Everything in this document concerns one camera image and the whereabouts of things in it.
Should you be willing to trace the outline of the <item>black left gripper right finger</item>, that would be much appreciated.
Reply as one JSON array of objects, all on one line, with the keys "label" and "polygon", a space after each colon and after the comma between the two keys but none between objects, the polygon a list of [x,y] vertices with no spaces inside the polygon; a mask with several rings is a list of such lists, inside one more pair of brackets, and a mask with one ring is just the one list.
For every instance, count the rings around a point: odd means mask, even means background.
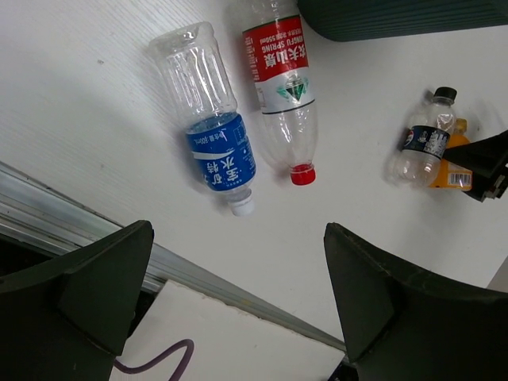
[{"label": "black left gripper right finger", "polygon": [[324,246],[360,379],[506,379],[506,293],[428,271],[337,223],[326,226]]}]

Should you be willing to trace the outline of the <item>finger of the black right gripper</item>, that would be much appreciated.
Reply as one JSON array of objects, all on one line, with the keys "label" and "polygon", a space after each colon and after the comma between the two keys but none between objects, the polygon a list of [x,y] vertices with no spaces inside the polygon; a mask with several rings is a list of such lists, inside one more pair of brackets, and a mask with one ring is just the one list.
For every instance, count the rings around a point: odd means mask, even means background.
[{"label": "finger of the black right gripper", "polygon": [[478,202],[501,198],[507,189],[508,131],[476,142],[447,148],[444,158],[472,172],[465,194]]}]

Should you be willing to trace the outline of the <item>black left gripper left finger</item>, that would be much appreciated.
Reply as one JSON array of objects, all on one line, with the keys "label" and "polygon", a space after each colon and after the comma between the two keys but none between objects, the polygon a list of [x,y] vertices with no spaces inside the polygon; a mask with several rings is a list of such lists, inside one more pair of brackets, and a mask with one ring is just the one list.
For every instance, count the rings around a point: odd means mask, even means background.
[{"label": "black left gripper left finger", "polygon": [[[124,229],[142,233],[149,221]],[[107,380],[123,352],[140,284],[80,249],[1,278],[3,380]]]}]

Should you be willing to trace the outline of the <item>small orange juice bottle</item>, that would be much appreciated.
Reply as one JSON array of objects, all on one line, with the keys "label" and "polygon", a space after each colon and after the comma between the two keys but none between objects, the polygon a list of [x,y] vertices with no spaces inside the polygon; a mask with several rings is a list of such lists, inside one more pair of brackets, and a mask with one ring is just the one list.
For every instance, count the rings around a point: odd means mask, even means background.
[{"label": "small orange juice bottle", "polygon": [[[470,141],[466,137],[467,130],[468,122],[463,118],[457,118],[456,127],[450,136],[447,148],[469,144]],[[442,159],[437,177],[429,185],[429,188],[470,191],[472,189],[472,171]]]}]

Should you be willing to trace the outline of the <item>small black cap bottle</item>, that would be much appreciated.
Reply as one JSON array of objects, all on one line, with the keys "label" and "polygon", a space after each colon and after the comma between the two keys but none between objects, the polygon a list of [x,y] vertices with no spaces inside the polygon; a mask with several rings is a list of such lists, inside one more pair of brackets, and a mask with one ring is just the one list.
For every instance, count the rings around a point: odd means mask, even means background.
[{"label": "small black cap bottle", "polygon": [[441,160],[456,127],[453,87],[425,90],[405,116],[385,167],[385,179],[395,185],[429,187],[436,180]]}]

